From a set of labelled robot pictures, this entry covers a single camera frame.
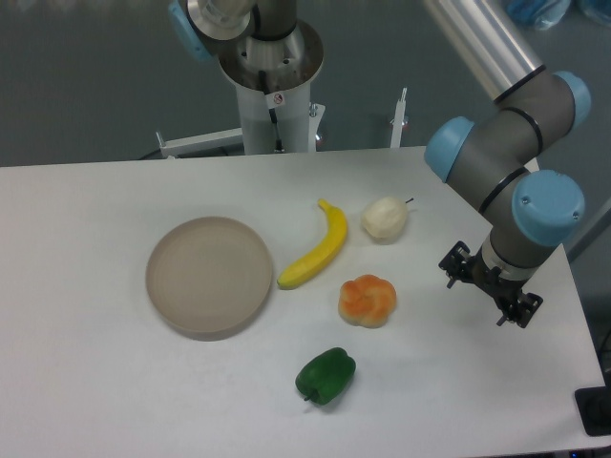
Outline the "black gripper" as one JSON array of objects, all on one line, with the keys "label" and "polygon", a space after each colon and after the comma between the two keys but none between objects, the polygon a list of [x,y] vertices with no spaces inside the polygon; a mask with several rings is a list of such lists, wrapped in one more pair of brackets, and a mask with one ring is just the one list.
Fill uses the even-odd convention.
[{"label": "black gripper", "polygon": [[525,328],[543,304],[543,298],[534,293],[523,293],[524,280],[507,280],[500,276],[499,267],[489,268],[481,253],[471,254],[467,244],[459,240],[438,263],[448,277],[447,287],[456,282],[474,284],[490,296],[501,311],[497,326],[514,323]]}]

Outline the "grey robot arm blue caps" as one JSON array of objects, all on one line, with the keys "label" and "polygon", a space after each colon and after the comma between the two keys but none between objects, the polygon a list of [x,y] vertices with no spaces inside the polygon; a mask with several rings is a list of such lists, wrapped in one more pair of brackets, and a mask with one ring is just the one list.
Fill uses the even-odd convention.
[{"label": "grey robot arm blue caps", "polygon": [[[426,146],[432,171],[492,226],[476,253],[458,242],[440,267],[450,282],[491,297],[502,321],[523,327],[542,303],[524,284],[573,234],[584,210],[573,179],[527,164],[588,116],[591,96],[572,73],[546,70],[498,2],[425,7],[497,108],[480,124],[446,122]],[[183,47],[199,61],[217,57],[233,83],[247,153],[314,149],[309,84],[324,50],[294,2],[173,1],[168,14]]]}]

